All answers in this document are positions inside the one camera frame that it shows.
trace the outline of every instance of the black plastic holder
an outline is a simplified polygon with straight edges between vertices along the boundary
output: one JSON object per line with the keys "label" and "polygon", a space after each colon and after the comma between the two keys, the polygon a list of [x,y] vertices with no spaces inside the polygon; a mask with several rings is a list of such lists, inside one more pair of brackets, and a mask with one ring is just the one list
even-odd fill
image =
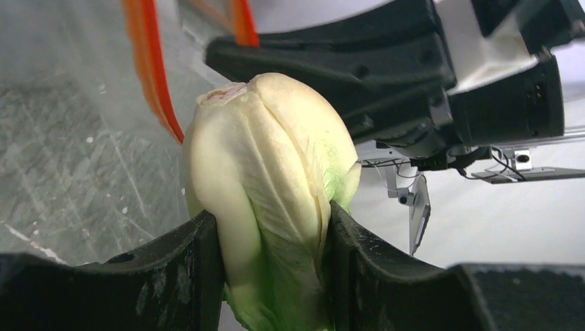
{"label": "black plastic holder", "polygon": [[[582,331],[585,265],[437,268],[332,203],[336,331]],[[215,218],[192,221],[104,264],[0,254],[0,330],[217,330],[224,288]]]}

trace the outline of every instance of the black cable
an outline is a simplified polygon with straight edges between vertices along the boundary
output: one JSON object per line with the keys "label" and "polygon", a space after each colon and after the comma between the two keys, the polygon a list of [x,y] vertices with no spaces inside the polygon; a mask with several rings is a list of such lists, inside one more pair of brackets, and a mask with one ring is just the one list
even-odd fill
{"label": "black cable", "polygon": [[456,169],[457,172],[465,179],[468,179],[470,181],[476,181],[476,180],[484,180],[484,179],[498,177],[501,174],[503,174],[506,170],[510,170],[510,171],[514,172],[516,175],[518,175],[518,177],[520,177],[520,181],[526,180],[526,177],[523,174],[521,174],[518,170],[510,167],[510,159],[508,158],[508,156],[505,153],[503,153],[499,148],[495,148],[495,147],[492,147],[491,150],[494,152],[497,152],[497,156],[493,155],[494,161],[496,161],[497,163],[499,163],[500,165],[502,165],[504,167],[504,169],[500,170],[498,173],[492,174],[489,176],[485,176],[485,177],[469,177],[467,175],[467,172],[465,171],[465,169]]}
{"label": "black cable", "polygon": [[526,181],[526,177],[525,177],[523,174],[521,174],[521,173],[520,173],[520,171],[518,171],[518,170],[516,170],[516,169],[514,169],[514,168],[512,168],[512,167],[510,167],[510,165],[509,165],[509,164],[510,164],[510,163],[509,163],[510,159],[508,159],[508,157],[507,157],[507,156],[506,156],[506,155],[505,155],[505,154],[504,154],[504,153],[503,153],[501,150],[499,150],[499,149],[497,149],[497,148],[495,148],[495,147],[493,147],[493,148],[492,148],[492,150],[495,150],[495,151],[496,151],[496,152],[498,152],[499,154],[502,154],[502,155],[504,155],[504,157],[506,158],[506,163],[502,162],[502,160],[501,160],[501,159],[496,159],[496,158],[494,158],[494,161],[496,161],[496,162],[498,162],[499,164],[503,165],[504,167],[506,167],[506,169],[510,170],[511,172],[514,172],[515,174],[517,174],[517,175],[518,175],[518,177],[520,177],[520,179],[521,179],[522,181]]}
{"label": "black cable", "polygon": [[403,175],[400,174],[400,166],[401,166],[401,164],[398,164],[396,162],[394,162],[394,164],[396,166],[396,175],[398,177],[405,178],[405,179],[413,179],[413,178],[417,178],[419,176],[418,174],[416,174],[414,176],[403,176]]}
{"label": "black cable", "polygon": [[379,161],[379,162],[370,162],[369,160],[364,160],[363,162],[366,164],[362,164],[361,167],[368,169],[368,168],[384,168],[384,167],[390,167],[390,166],[395,166],[395,165],[401,165],[401,164],[407,164],[410,163],[409,161],[404,161],[404,162],[399,162],[397,163],[396,161],[399,161],[401,159],[392,159],[392,160],[385,160],[385,161]]}

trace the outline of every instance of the white vegetable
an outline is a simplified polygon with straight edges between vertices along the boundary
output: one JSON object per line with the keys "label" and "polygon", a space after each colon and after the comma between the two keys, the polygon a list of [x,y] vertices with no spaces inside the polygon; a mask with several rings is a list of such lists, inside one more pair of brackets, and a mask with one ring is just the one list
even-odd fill
{"label": "white vegetable", "polygon": [[333,107],[282,74],[200,96],[184,141],[192,217],[217,219],[226,294],[249,330],[333,330],[321,269],[329,202],[359,183]]}

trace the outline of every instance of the screw hole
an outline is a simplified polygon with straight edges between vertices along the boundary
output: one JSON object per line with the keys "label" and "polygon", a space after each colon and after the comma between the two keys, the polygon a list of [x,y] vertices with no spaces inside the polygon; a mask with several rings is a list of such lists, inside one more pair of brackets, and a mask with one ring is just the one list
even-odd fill
{"label": "screw hole", "polygon": [[355,70],[353,70],[353,76],[357,79],[364,79],[370,74],[370,70],[368,67],[364,65],[357,66]]}
{"label": "screw hole", "polygon": [[130,262],[136,259],[136,255],[132,253],[123,253],[108,260],[108,264]]}
{"label": "screw hole", "polygon": [[524,154],[518,155],[516,157],[516,161],[518,161],[520,163],[526,163],[526,162],[530,161],[530,157],[528,155],[524,155]]}

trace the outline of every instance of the wire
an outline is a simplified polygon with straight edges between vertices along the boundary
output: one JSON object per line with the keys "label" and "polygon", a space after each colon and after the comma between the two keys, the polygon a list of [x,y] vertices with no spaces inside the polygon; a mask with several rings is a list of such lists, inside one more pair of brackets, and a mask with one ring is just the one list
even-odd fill
{"label": "wire", "polygon": [[518,175],[518,177],[520,177],[520,179],[522,181],[526,181],[526,177],[523,174],[521,174],[518,170],[510,167],[510,165],[509,165],[510,164],[510,160],[508,159],[508,157],[499,148],[492,147],[492,150],[498,152],[498,154],[500,154],[500,155],[504,155],[504,157],[506,158],[506,163],[502,162],[501,159],[497,159],[497,158],[494,158],[494,161],[496,161],[499,164],[503,165],[504,167],[506,167],[511,172],[514,172],[516,175]]}
{"label": "wire", "polygon": [[[491,150],[493,152],[497,152],[497,156],[493,155],[494,156],[493,159],[494,159],[494,161],[497,162],[497,164],[485,169],[485,171],[491,173],[492,175],[483,176],[483,177],[469,177],[467,175],[467,172],[465,171],[465,169],[457,169],[458,173],[463,178],[468,179],[470,181],[490,179],[490,178],[499,177],[499,176],[506,177],[507,179],[510,179],[511,181],[525,181],[526,180],[526,177],[523,174],[521,174],[518,170],[510,167],[510,159],[508,158],[508,156],[505,153],[503,153],[499,148],[495,148],[495,147],[492,147]],[[498,165],[501,165],[504,168],[502,170],[500,170],[499,172],[494,172],[494,171],[490,170]],[[511,172],[514,172],[518,177],[520,177],[520,179],[515,179],[514,177],[511,177],[511,176],[504,174],[506,170],[510,170]]]}
{"label": "wire", "polygon": [[[396,167],[398,167],[398,166],[400,166],[400,165],[402,165],[402,164],[405,164],[405,163],[410,163],[410,162],[401,162],[401,163],[396,163],[396,160],[400,160],[400,159],[393,159],[393,160],[387,160],[387,161],[380,161],[380,162],[377,162],[377,163],[372,163],[372,162],[370,162],[370,161],[368,161],[368,160],[364,160],[364,162],[365,162],[365,163],[367,163],[367,166],[362,166],[362,167],[363,167],[363,168],[374,168],[374,169],[376,169],[376,171],[378,172],[378,176],[380,177],[380,181],[381,181],[381,184],[382,184],[382,186],[384,186],[384,188],[385,188],[385,189],[387,189],[387,190],[388,190],[388,191],[390,191],[390,192],[399,192],[398,190],[392,190],[391,188],[389,188],[389,187],[388,187],[388,186],[387,186],[387,185],[384,183],[384,178],[383,178],[383,176],[382,176],[382,173],[380,172],[380,168],[383,168],[383,167],[388,167],[388,166],[396,166]],[[418,179],[420,176],[422,176],[422,175],[423,175],[423,173],[421,172],[421,173],[417,174],[416,176],[414,176],[413,178],[414,178],[415,180],[414,180],[412,183],[410,183],[410,185],[406,186],[405,188],[411,188],[411,187],[412,187],[412,186],[413,186],[413,185],[414,185],[414,184],[417,182],[417,179]]]}
{"label": "wire", "polygon": [[384,167],[390,167],[390,166],[397,166],[397,165],[401,165],[401,164],[407,164],[410,163],[409,161],[402,161],[400,163],[397,163],[396,161],[400,161],[402,159],[392,159],[392,160],[385,160],[385,161],[378,161],[378,162],[370,162],[369,160],[363,160],[362,162],[364,162],[365,164],[362,164],[361,167],[362,168],[384,168]]}
{"label": "wire", "polygon": [[412,179],[412,178],[417,178],[419,176],[418,174],[416,174],[414,176],[404,176],[404,175],[400,174],[400,166],[401,166],[401,164],[398,164],[396,162],[394,162],[394,164],[396,166],[396,175],[398,177],[405,178],[405,179]]}

